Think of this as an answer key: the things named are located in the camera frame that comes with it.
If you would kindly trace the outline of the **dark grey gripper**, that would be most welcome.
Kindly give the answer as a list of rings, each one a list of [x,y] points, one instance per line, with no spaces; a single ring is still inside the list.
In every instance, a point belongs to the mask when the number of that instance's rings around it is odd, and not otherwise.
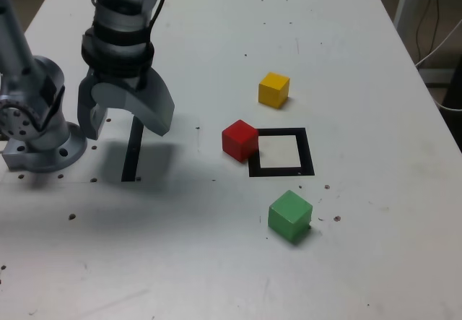
[[[137,77],[115,77],[92,68],[79,85],[77,118],[88,139],[98,140],[108,108],[128,111],[148,130],[169,132],[175,104],[161,76],[153,69]]]

